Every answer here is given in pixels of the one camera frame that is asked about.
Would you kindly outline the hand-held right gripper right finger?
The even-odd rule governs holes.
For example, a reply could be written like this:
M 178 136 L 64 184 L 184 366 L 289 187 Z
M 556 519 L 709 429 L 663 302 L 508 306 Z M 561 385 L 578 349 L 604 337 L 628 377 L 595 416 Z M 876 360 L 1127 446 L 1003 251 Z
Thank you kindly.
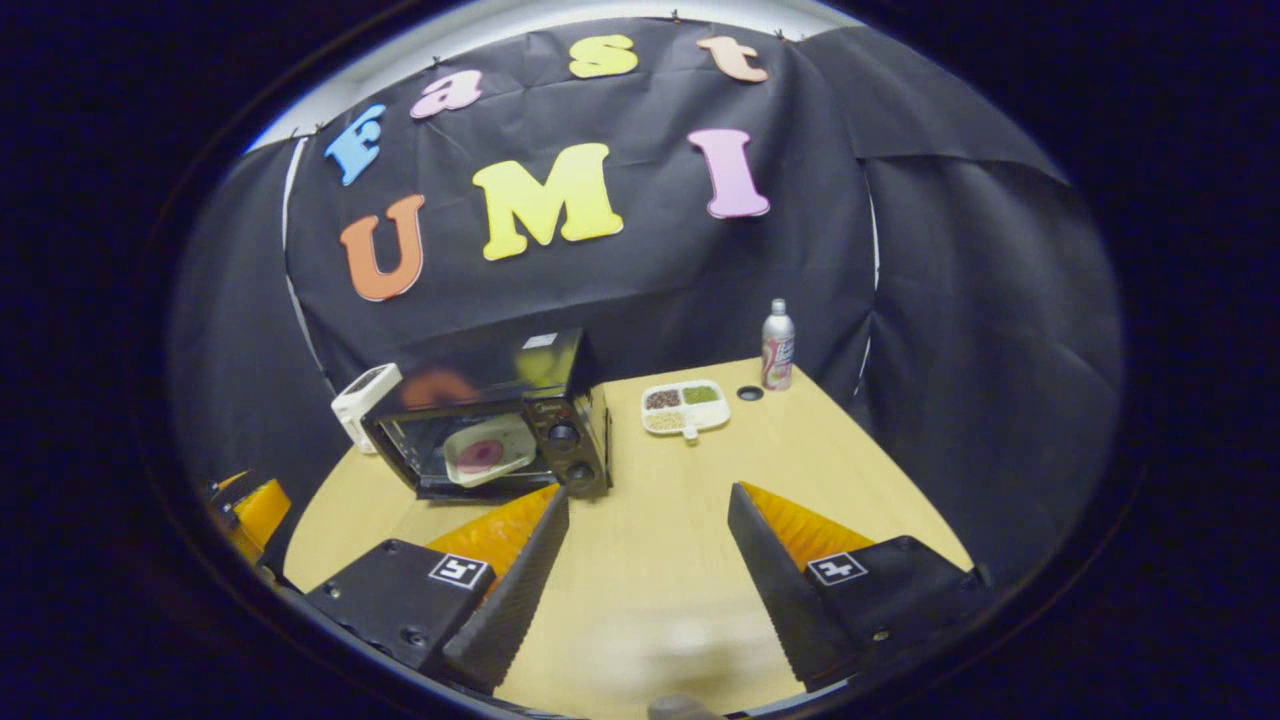
M 874 542 L 745 482 L 731 489 L 727 523 L 808 691 L 914 662 L 993 601 L 980 571 L 913 536 Z

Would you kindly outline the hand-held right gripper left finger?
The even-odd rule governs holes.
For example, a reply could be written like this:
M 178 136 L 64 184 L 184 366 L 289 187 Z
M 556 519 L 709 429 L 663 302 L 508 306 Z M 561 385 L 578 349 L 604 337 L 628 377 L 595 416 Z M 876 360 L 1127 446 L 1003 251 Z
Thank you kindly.
M 383 539 L 305 598 L 406 667 L 490 694 L 529 633 L 568 528 L 570 495 L 548 486 L 428 544 Z

